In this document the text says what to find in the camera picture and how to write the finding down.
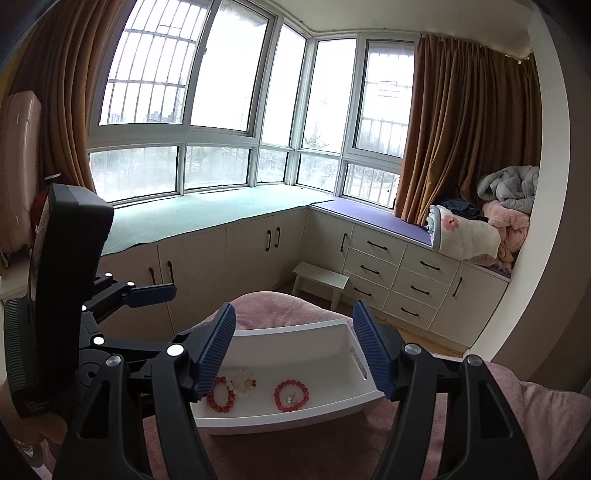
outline pink fluffy blanket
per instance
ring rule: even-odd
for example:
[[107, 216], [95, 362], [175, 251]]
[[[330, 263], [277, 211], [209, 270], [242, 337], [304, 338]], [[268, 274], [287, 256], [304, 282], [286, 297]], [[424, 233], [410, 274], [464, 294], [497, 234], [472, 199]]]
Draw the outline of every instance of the pink fluffy blanket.
[[496, 227], [501, 237], [501, 244], [494, 265], [507, 273], [511, 273], [514, 253], [518, 252], [525, 242], [530, 228], [530, 217], [525, 213], [503, 207], [497, 200], [485, 203], [482, 212], [488, 217], [489, 225]]
[[[238, 329], [348, 319], [304, 300], [275, 292], [244, 295], [232, 302]], [[591, 417], [591, 399], [519, 382], [504, 367], [488, 364], [525, 432], [540, 480], [566, 457]], [[445, 432], [447, 395], [437, 396], [423, 479], [437, 475]], [[382, 401], [368, 413], [281, 432], [235, 436], [201, 433], [220, 480], [363, 480], [378, 463], [398, 404]], [[155, 478], [167, 479], [154, 417], [144, 430]]]

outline brown curtain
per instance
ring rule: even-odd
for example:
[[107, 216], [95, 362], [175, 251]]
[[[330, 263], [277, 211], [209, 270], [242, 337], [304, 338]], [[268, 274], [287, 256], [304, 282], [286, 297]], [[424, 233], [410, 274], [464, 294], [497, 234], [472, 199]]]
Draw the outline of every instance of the brown curtain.
[[541, 138], [533, 54], [520, 62], [458, 38], [422, 36], [394, 213], [423, 225], [441, 194], [477, 203], [482, 176], [540, 164]]
[[95, 191], [86, 134], [107, 40], [125, 0], [61, 0], [32, 33], [11, 93], [32, 90], [42, 106], [41, 175]]

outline white beaded bracelet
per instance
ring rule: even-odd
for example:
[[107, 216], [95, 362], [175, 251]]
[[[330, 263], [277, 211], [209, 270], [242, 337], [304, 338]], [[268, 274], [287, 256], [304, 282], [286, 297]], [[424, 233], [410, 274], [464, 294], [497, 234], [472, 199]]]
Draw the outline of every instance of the white beaded bracelet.
[[239, 375], [237, 375], [237, 376], [238, 377], [245, 377], [245, 380], [243, 382], [240, 382], [240, 380], [237, 380], [238, 386], [239, 387], [244, 386], [245, 390], [235, 386], [233, 381], [229, 378], [228, 375], [226, 375], [226, 386], [227, 386], [228, 390], [230, 392], [234, 393], [237, 397], [247, 397], [250, 394], [251, 390], [253, 390], [256, 387], [256, 380], [253, 378], [252, 374], [250, 374], [246, 369], [240, 370]]

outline bracelet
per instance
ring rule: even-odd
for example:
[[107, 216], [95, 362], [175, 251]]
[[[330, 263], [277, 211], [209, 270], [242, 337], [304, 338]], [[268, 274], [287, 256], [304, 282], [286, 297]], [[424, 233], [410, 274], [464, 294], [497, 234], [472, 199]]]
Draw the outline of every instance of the bracelet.
[[[216, 385], [218, 383], [225, 384], [226, 388], [228, 389], [228, 401], [226, 402], [225, 407], [220, 407], [216, 403], [215, 398], [213, 397], [213, 389], [216, 388]], [[218, 413], [228, 413], [230, 411], [230, 409], [234, 406], [235, 399], [236, 399], [236, 395], [228, 388], [228, 385], [226, 384], [226, 377], [216, 377], [216, 379], [213, 381], [212, 389], [207, 393], [207, 405], [209, 405], [211, 408], [213, 408]]]
[[[295, 387], [298, 387], [301, 390], [301, 392], [303, 393], [303, 398], [300, 401], [296, 401], [296, 394], [293, 393], [286, 398], [286, 402], [290, 406], [284, 407], [283, 403], [281, 403], [280, 394], [281, 394], [281, 390], [283, 390], [288, 385], [293, 385]], [[306, 403], [308, 402], [309, 399], [310, 399], [310, 393], [308, 392], [308, 389], [306, 388], [306, 386], [302, 382], [297, 382], [295, 380], [286, 380], [284, 382], [281, 382], [279, 385], [277, 385], [277, 388], [275, 389], [275, 405], [277, 405], [277, 408], [283, 412], [299, 410], [304, 405], [306, 405]]]
[[238, 378], [236, 379], [236, 384], [238, 384], [241, 388], [237, 388], [234, 384], [234, 380], [231, 380], [229, 377], [226, 377], [226, 386], [228, 387], [228, 390], [235, 394], [237, 397], [247, 397], [250, 394], [251, 390], [254, 390], [254, 388], [256, 387], [256, 380], [252, 377], [252, 374], [248, 372], [246, 369], [239, 370], [238, 372], [236, 372], [236, 375], [238, 376]]

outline window frame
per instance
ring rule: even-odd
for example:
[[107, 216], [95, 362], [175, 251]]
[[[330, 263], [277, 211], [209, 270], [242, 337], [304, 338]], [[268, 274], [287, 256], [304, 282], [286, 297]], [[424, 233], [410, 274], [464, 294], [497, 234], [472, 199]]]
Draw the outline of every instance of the window frame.
[[177, 147], [177, 164], [176, 164], [176, 178], [174, 182], [174, 190], [170, 192], [162, 192], [162, 193], [153, 193], [150, 195], [142, 195], [140, 197], [131, 197], [121, 200], [114, 200], [113, 202], [109, 202], [114, 207], [118, 206], [125, 206], [129, 205], [130, 203], [144, 203], [144, 202], [151, 202], [153, 200], [161, 200], [171, 197], [176, 197], [180, 195], [180, 183], [178, 177], [178, 171], [181, 163], [181, 158], [184, 159], [185, 155], [185, 145], [183, 143], [175, 143], [175, 142], [156, 142], [156, 143], [138, 143], [138, 144], [127, 144], [127, 145], [113, 145], [110, 147], [101, 147], [101, 148], [88, 148], [88, 159], [90, 161], [90, 154], [91, 153], [99, 153], [99, 152], [106, 152], [106, 151], [113, 151], [113, 150], [129, 150], [132, 148], [155, 148], [155, 147]]
[[[194, 188], [186, 188], [185, 186], [185, 176], [184, 176], [184, 169], [187, 162], [187, 148], [188, 147], [213, 147], [213, 148], [241, 148], [243, 150], [249, 150], [248, 154], [248, 165], [246, 166], [246, 182], [239, 183], [239, 184], [230, 184], [230, 185], [214, 185], [210, 187], [194, 187]], [[195, 193], [195, 192], [215, 192], [216, 190], [234, 190], [234, 189], [241, 189], [244, 187], [248, 187], [248, 181], [251, 176], [251, 167], [253, 163], [254, 155], [258, 156], [258, 152], [255, 150], [258, 147], [247, 147], [245, 145], [229, 145], [229, 144], [211, 144], [211, 143], [202, 143], [202, 142], [186, 142], [184, 144], [184, 152], [183, 152], [183, 176], [180, 178], [183, 184], [183, 193]]]
[[[283, 153], [287, 154], [286, 158], [285, 158], [285, 169], [283, 170], [283, 180], [281, 180], [281, 181], [259, 181], [258, 180], [258, 162], [261, 157], [261, 150], [274, 150], [276, 152], [283, 152]], [[258, 149], [258, 154], [256, 156], [256, 170], [255, 170], [256, 185], [277, 185], [280, 183], [285, 183], [285, 179], [287, 178], [287, 166], [288, 166], [288, 162], [290, 160], [290, 154], [291, 154], [290, 147], [282, 147], [281, 145], [261, 144], [261, 146]]]
[[388, 212], [392, 212], [392, 209], [390, 207], [386, 207], [385, 205], [382, 205], [380, 203], [375, 203], [370, 200], [365, 200], [360, 197], [354, 197], [354, 196], [345, 194], [345, 181], [347, 179], [347, 169], [348, 169], [349, 165], [352, 165], [352, 166], [357, 165], [360, 167], [367, 167], [367, 168], [377, 168], [378, 170], [386, 171], [388, 173], [393, 173], [394, 175], [400, 175], [400, 173], [398, 171], [394, 171], [394, 168], [391, 168], [391, 167], [390, 168], [380, 168], [380, 167], [374, 166], [373, 164], [370, 164], [370, 163], [371, 162], [366, 162], [366, 161], [357, 161], [357, 160], [353, 161], [353, 160], [347, 160], [347, 159], [343, 160], [343, 163], [341, 165], [341, 170], [339, 171], [339, 174], [341, 174], [340, 178], [342, 178], [342, 186], [340, 187], [341, 194], [339, 196], [343, 197], [344, 199], [354, 200], [356, 202], [364, 203], [364, 204], [370, 205], [372, 207], [376, 207], [376, 208], [379, 208], [382, 210], [386, 210]]
[[[356, 202], [366, 203], [373, 207], [389, 210], [387, 207], [363, 199], [344, 195], [345, 177], [349, 164], [360, 165], [370, 168], [378, 168], [394, 174], [400, 174], [402, 158], [362, 150], [354, 147], [355, 135], [358, 128], [358, 119], [361, 114], [361, 102], [363, 99], [363, 84], [368, 60], [368, 46], [370, 41], [398, 41], [413, 43], [416, 45], [420, 39], [420, 33], [403, 31], [377, 31], [377, 30], [352, 30], [337, 33], [319, 34], [307, 29], [301, 22], [294, 18], [278, 5], [268, 0], [232, 0], [250, 10], [263, 15], [268, 19], [267, 30], [261, 47], [258, 70], [253, 85], [253, 93], [249, 111], [247, 131], [236, 131], [231, 129], [201, 127], [191, 125], [191, 113], [193, 109], [194, 96], [199, 78], [199, 69], [202, 64], [207, 40], [212, 29], [213, 22], [222, 0], [212, 0], [204, 20], [201, 35], [197, 41], [195, 57], [190, 68], [189, 79], [186, 86], [186, 95], [182, 112], [182, 123], [179, 124], [107, 124], [99, 125], [102, 112], [102, 101], [105, 87], [108, 81], [108, 74], [111, 69], [111, 62], [115, 50], [128, 17], [133, 10], [135, 0], [125, 0], [121, 6], [120, 15], [112, 30], [108, 46], [105, 49], [103, 58], [100, 60], [98, 82], [93, 93], [93, 103], [90, 112], [90, 125], [87, 135], [87, 147], [89, 153], [105, 150], [118, 150], [121, 148], [156, 147], [156, 146], [177, 146], [177, 178], [176, 191], [172, 193], [154, 194], [145, 197], [119, 200], [112, 202], [115, 206], [129, 205], [131, 203], [142, 203], [160, 198], [166, 198], [186, 193], [211, 192], [215, 190], [238, 189], [246, 186], [267, 185], [285, 183], [287, 185], [301, 185], [302, 187], [319, 190], [297, 183], [300, 170], [300, 157], [302, 154], [318, 155], [335, 158], [339, 162], [335, 188], [328, 192], [337, 197], [351, 198]], [[271, 80], [272, 67], [277, 51], [277, 44], [281, 28], [285, 24], [299, 35], [306, 39], [304, 56], [300, 67], [298, 89], [295, 98], [294, 112], [292, 117], [289, 145], [273, 145], [262, 142], [262, 127], [268, 99], [268, 90]], [[318, 44], [324, 40], [339, 40], [354, 38], [356, 40], [355, 57], [353, 61], [353, 74], [351, 90], [348, 101], [348, 111], [345, 122], [345, 132], [340, 153], [333, 154], [324, 151], [317, 151], [303, 148], [304, 127], [308, 115], [308, 104], [311, 92], [311, 83], [316, 64], [316, 53]], [[211, 146], [211, 147], [233, 147], [250, 149], [249, 163], [247, 169], [246, 184], [202, 187], [196, 189], [185, 189], [184, 166], [186, 163], [187, 146]], [[259, 155], [261, 149], [277, 150], [287, 153], [283, 182], [258, 182]]]
[[390, 164], [395, 164], [399, 173], [402, 166], [402, 158], [379, 152], [372, 152], [355, 147], [355, 137], [361, 117], [361, 104], [363, 102], [363, 84], [368, 65], [368, 50], [370, 41], [390, 41], [395, 43], [414, 44], [416, 50], [421, 35], [410, 33], [363, 33], [357, 37], [357, 49], [355, 52], [355, 70], [353, 73], [353, 86], [351, 103], [349, 105], [349, 119], [345, 131], [345, 157], [351, 160], [375, 162], [375, 167], [380, 170]]
[[[218, 127], [203, 127], [200, 125], [191, 125], [191, 113], [193, 110], [193, 103], [194, 103], [194, 99], [195, 99], [195, 91], [197, 89], [197, 81], [199, 79], [199, 73], [200, 73], [200, 68], [201, 68], [201, 63], [203, 61], [203, 55], [205, 54], [205, 50], [206, 50], [206, 46], [207, 46], [207, 41], [209, 39], [209, 34], [211, 32], [212, 26], [213, 26], [213, 22], [215, 20], [215, 16], [217, 14], [217, 9], [219, 8], [220, 4], [222, 3], [222, 0], [213, 0], [212, 6], [210, 7], [210, 12], [212, 12], [215, 8], [215, 13], [211, 14], [208, 13], [207, 19], [206, 19], [206, 23], [203, 26], [203, 32], [202, 32], [202, 36], [199, 38], [199, 47], [197, 49], [197, 53], [195, 56], [195, 61], [193, 62], [193, 67], [191, 68], [191, 73], [190, 73], [190, 80], [189, 80], [189, 84], [187, 86], [187, 100], [185, 101], [185, 107], [187, 105], [191, 106], [191, 112], [187, 112], [187, 111], [183, 111], [183, 124], [187, 125], [189, 127], [189, 131], [191, 132], [218, 132], [221, 134], [230, 134], [230, 135], [240, 135], [243, 137], [256, 137], [256, 130], [257, 130], [257, 126], [258, 126], [258, 122], [257, 119], [259, 117], [258, 113], [259, 113], [259, 104], [261, 103], [261, 93], [262, 93], [262, 87], [263, 84], [265, 83], [265, 98], [267, 97], [267, 90], [268, 90], [268, 82], [270, 80], [270, 73], [268, 70], [268, 61], [269, 58], [272, 58], [275, 56], [275, 50], [277, 48], [277, 40], [279, 39], [279, 35], [275, 35], [275, 30], [277, 29], [277, 16], [274, 15], [272, 12], [269, 12], [267, 9], [264, 9], [262, 7], [260, 7], [259, 5], [257, 5], [254, 2], [251, 2], [249, 0], [230, 0], [234, 3], [240, 4], [245, 8], [248, 8], [250, 10], [252, 10], [253, 12], [256, 12], [257, 14], [265, 17], [268, 20], [267, 23], [267, 30], [265, 31], [265, 37], [263, 39], [263, 43], [262, 43], [262, 47], [261, 47], [261, 53], [259, 55], [259, 61], [258, 61], [258, 65], [256, 68], [256, 77], [255, 77], [255, 83], [252, 87], [252, 97], [251, 97], [251, 104], [250, 104], [250, 108], [248, 111], [248, 124], [246, 127], [246, 131], [242, 131], [242, 130], [233, 130], [231, 128], [218, 128]], [[189, 99], [189, 94], [191, 94], [191, 103], [189, 104], [188, 99]]]

